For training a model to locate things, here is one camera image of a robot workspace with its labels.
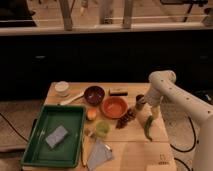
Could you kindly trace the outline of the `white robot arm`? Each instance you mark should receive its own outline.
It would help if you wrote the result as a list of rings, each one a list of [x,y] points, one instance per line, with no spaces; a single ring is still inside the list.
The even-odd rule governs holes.
[[[193,171],[213,171],[213,105],[199,99],[175,84],[172,70],[155,71],[149,75],[150,87],[145,101],[157,107],[163,96],[181,107],[200,126],[198,145],[192,163]]]

